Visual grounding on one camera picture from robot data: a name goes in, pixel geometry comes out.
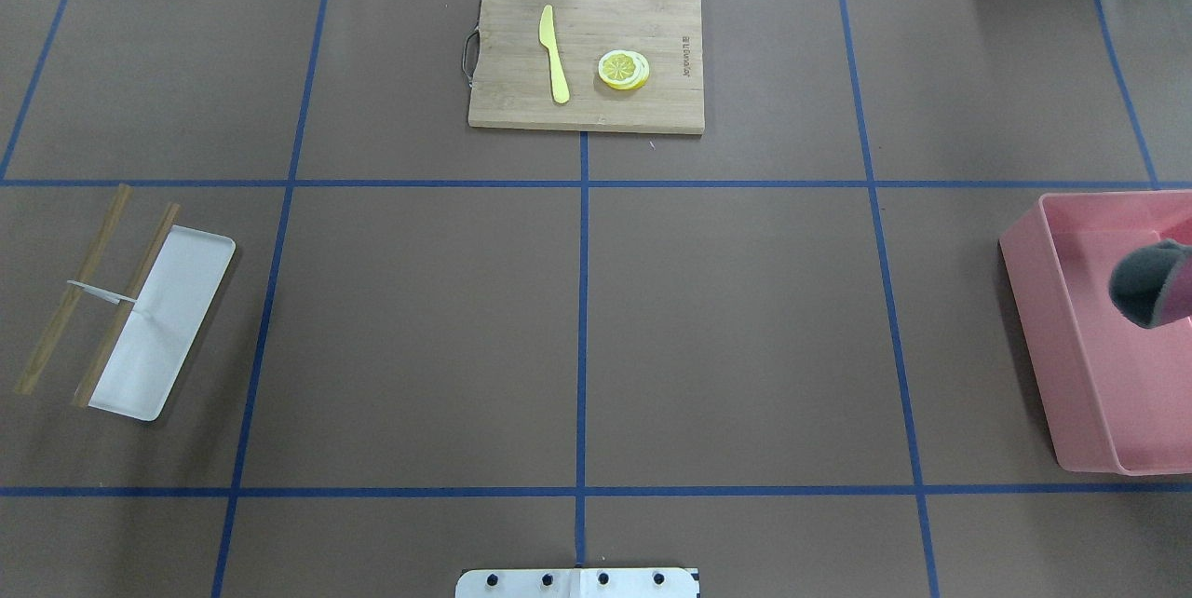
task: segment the lemon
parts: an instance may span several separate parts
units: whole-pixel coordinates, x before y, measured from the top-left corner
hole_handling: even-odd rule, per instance
[[[614,49],[600,58],[600,77],[609,88],[631,92],[641,88],[650,77],[646,56],[633,50]]]

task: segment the pink bin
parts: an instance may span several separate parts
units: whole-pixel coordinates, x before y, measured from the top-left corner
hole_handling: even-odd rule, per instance
[[[1141,245],[1192,242],[1192,191],[1044,194],[1001,236],[1060,466],[1192,472],[1192,319],[1143,330],[1110,274]]]

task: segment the knife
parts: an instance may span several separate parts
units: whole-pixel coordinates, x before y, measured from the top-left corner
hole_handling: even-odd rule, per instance
[[[551,96],[559,105],[566,105],[571,92],[567,89],[567,77],[563,76],[559,45],[554,42],[554,7],[551,5],[542,7],[542,18],[538,21],[538,41],[546,46],[546,54],[551,55]]]

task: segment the wooden cutting board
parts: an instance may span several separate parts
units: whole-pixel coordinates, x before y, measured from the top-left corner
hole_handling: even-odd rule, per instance
[[[571,100],[551,98],[538,42],[546,5]],[[480,50],[467,122],[476,127],[703,135],[701,0],[480,0]],[[613,49],[650,61],[650,80],[615,92],[596,64]]]

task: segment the knife handle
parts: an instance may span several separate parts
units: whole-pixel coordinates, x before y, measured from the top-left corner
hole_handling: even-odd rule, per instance
[[[563,61],[559,60],[559,50],[550,46],[546,51],[551,56],[551,96],[559,105],[566,105],[571,99],[571,89],[567,88],[567,77],[563,75]]]

